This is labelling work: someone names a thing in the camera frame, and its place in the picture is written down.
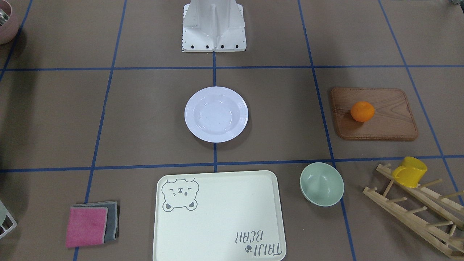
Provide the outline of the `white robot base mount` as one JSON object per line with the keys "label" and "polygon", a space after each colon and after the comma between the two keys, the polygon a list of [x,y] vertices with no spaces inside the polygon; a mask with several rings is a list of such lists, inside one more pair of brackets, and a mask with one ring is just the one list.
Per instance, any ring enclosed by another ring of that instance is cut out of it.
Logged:
{"label": "white robot base mount", "polygon": [[183,7],[181,50],[242,52],[247,49],[242,5],[235,0],[192,0]]}

